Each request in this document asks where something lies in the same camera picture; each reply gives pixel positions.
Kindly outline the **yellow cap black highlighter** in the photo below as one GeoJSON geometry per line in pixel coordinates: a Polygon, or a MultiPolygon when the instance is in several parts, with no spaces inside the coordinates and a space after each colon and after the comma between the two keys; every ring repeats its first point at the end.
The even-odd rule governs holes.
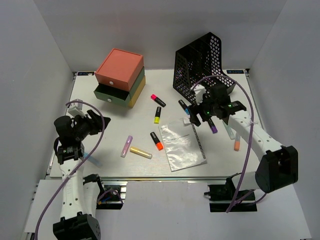
{"type": "Polygon", "coordinates": [[[160,123],[161,111],[162,111],[162,108],[160,106],[158,106],[156,108],[156,112],[155,112],[155,116],[154,116],[154,121],[153,121],[154,124],[160,123]]]}

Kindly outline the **orange cap black highlighter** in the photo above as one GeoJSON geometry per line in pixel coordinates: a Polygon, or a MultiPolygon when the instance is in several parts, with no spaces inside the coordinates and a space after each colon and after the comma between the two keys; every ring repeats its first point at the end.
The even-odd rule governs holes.
{"type": "Polygon", "coordinates": [[[157,137],[157,135],[155,134],[155,132],[151,132],[150,133],[150,136],[155,144],[155,146],[157,147],[157,149],[159,151],[163,150],[164,149],[164,146],[163,144],[161,143],[161,141],[159,140],[159,138],[157,137]]]}

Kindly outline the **Canon safety instructions booklet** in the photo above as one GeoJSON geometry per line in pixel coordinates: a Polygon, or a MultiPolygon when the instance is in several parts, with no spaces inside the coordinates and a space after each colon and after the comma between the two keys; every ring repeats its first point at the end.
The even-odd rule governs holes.
{"type": "Polygon", "coordinates": [[[207,162],[195,125],[189,117],[159,126],[159,133],[172,172],[207,162]]]}

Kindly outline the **yellow bottom drawer box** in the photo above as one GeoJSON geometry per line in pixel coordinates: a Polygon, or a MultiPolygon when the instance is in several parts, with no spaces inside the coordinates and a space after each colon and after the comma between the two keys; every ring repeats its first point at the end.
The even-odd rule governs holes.
{"type": "Polygon", "coordinates": [[[138,100],[138,98],[139,98],[139,96],[140,96],[145,84],[146,84],[146,77],[144,76],[143,79],[141,80],[138,88],[136,89],[135,93],[133,94],[132,99],[130,100],[130,102],[128,104],[129,108],[133,108],[134,107],[134,105],[136,104],[136,102],[137,102],[137,100],[138,100]]]}

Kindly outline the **pastel yellow highlighter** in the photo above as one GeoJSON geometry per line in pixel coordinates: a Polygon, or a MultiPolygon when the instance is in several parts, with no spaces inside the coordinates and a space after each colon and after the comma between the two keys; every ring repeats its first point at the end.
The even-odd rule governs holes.
{"type": "Polygon", "coordinates": [[[129,151],[133,154],[139,155],[141,157],[147,158],[147,159],[152,159],[153,155],[149,152],[146,152],[144,150],[141,150],[137,147],[130,147],[129,151]]]}

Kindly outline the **aluminium front rail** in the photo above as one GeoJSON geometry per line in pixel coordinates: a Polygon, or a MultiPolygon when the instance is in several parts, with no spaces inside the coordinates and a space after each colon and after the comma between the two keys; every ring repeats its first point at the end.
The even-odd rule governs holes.
{"type": "Polygon", "coordinates": [[[104,181],[225,181],[226,176],[213,177],[213,176],[202,176],[202,177],[101,177],[104,181]]]}

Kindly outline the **black mesh file organizer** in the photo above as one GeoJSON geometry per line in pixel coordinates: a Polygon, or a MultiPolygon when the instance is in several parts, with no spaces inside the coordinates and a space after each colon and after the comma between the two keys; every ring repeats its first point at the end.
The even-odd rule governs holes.
{"type": "Polygon", "coordinates": [[[196,102],[191,87],[207,76],[201,84],[209,89],[217,83],[226,85],[231,93],[235,83],[227,78],[222,69],[222,41],[212,32],[197,38],[175,52],[173,88],[189,103],[196,102]]]}

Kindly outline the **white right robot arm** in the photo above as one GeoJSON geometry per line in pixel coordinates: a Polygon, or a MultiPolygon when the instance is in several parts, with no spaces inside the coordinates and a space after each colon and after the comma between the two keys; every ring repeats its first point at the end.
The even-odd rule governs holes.
{"type": "Polygon", "coordinates": [[[234,175],[225,188],[226,195],[236,200],[244,190],[271,193],[298,181],[298,151],[284,146],[251,119],[251,114],[240,101],[231,101],[227,88],[216,84],[206,92],[201,84],[193,86],[195,103],[188,107],[191,123],[199,126],[216,116],[245,140],[259,160],[257,170],[234,175]]]}

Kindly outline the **pastel orange highlighter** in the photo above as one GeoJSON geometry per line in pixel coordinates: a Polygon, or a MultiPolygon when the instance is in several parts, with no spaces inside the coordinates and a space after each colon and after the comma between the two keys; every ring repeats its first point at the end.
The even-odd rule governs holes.
{"type": "Polygon", "coordinates": [[[238,152],[239,150],[240,150],[240,145],[241,145],[241,136],[240,136],[240,134],[237,132],[236,134],[235,134],[235,139],[234,139],[234,150],[236,151],[236,152],[238,152]]]}

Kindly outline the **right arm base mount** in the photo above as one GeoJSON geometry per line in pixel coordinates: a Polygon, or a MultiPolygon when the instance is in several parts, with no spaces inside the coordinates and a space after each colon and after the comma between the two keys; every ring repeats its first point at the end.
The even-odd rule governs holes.
{"type": "MultiPolygon", "coordinates": [[[[209,208],[211,213],[225,212],[233,199],[236,187],[232,182],[232,178],[228,177],[224,184],[210,184],[208,190],[204,192],[204,196],[209,199],[209,208]]],[[[230,212],[257,212],[257,204],[254,203],[255,193],[252,190],[240,190],[237,193],[235,201],[243,198],[235,203],[230,212]]]]}

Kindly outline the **pink top drawer box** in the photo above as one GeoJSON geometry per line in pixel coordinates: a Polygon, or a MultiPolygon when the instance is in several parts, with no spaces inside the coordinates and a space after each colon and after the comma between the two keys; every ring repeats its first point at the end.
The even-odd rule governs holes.
{"type": "Polygon", "coordinates": [[[95,71],[98,83],[130,91],[144,67],[141,54],[113,48],[95,71]]]}

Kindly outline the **purple cap black highlighter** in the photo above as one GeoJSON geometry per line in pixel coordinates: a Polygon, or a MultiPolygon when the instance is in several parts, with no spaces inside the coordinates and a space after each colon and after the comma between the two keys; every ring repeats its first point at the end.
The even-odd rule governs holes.
{"type": "Polygon", "coordinates": [[[208,119],[207,123],[209,125],[209,128],[210,128],[211,132],[213,134],[216,134],[218,132],[218,130],[217,130],[217,127],[216,127],[216,125],[214,124],[214,122],[212,121],[211,118],[208,119]]]}

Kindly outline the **green drawer box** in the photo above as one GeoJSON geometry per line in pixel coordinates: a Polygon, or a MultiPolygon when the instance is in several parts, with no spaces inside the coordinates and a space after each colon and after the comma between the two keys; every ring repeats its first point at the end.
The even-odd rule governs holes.
{"type": "Polygon", "coordinates": [[[142,79],[145,77],[145,68],[143,67],[133,83],[130,91],[121,90],[115,87],[107,86],[99,83],[94,90],[94,95],[98,100],[115,104],[122,107],[128,107],[134,93],[140,85],[142,79]]]}

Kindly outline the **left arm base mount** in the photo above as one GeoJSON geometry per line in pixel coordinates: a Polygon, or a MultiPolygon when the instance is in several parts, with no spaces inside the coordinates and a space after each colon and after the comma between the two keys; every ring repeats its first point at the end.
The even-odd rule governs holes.
{"type": "Polygon", "coordinates": [[[126,181],[109,181],[104,185],[106,192],[97,202],[97,210],[120,210],[126,199],[127,182],[126,181]]]}

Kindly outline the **pastel purple highlighter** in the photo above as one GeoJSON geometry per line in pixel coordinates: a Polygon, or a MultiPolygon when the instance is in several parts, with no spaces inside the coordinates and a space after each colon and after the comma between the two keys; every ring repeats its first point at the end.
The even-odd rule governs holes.
{"type": "Polygon", "coordinates": [[[125,142],[125,144],[124,144],[124,146],[123,146],[123,149],[122,149],[122,151],[121,151],[121,154],[120,154],[120,156],[121,156],[122,158],[125,158],[125,157],[126,157],[126,155],[127,155],[127,153],[128,153],[128,150],[130,149],[130,145],[131,145],[131,143],[132,143],[132,140],[133,140],[133,137],[132,137],[131,135],[129,135],[129,136],[127,137],[127,139],[126,139],[126,142],[125,142]]]}

